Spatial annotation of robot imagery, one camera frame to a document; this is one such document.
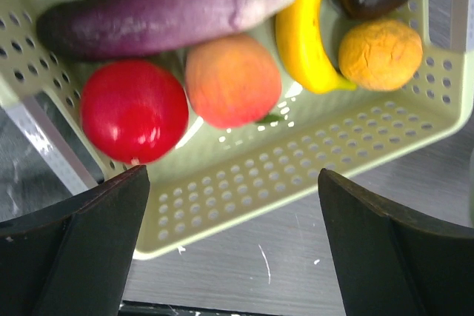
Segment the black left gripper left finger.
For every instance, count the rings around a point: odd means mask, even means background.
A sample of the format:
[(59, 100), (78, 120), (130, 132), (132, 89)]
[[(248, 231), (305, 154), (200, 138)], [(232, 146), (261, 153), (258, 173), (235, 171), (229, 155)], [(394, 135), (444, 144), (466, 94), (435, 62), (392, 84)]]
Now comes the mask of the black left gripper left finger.
[(117, 315), (149, 191), (137, 166), (1, 223), (1, 314)]

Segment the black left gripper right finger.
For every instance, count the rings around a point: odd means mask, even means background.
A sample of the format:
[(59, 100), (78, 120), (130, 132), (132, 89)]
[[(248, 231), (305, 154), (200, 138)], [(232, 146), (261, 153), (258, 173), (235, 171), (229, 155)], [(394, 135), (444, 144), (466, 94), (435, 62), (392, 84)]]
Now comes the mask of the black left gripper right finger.
[(318, 194), (347, 315), (473, 314), (473, 229), (328, 169)]

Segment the red toy apple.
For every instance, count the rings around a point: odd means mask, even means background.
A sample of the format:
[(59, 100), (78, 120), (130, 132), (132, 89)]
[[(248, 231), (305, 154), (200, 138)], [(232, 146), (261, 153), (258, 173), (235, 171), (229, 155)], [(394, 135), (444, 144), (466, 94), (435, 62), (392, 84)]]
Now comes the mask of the red toy apple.
[(186, 95), (176, 77), (138, 59), (95, 71), (82, 90), (79, 113), (89, 141), (126, 164), (160, 159), (180, 141), (189, 121)]

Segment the yellow toy banana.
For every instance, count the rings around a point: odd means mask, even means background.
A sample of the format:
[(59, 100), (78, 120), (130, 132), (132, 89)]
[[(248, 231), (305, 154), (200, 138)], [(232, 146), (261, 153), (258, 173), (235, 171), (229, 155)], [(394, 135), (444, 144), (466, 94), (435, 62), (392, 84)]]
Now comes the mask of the yellow toy banana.
[(276, 15), (278, 54), (290, 77), (315, 94), (355, 90), (339, 74), (326, 54), (320, 31), (322, 0), (295, 0)]

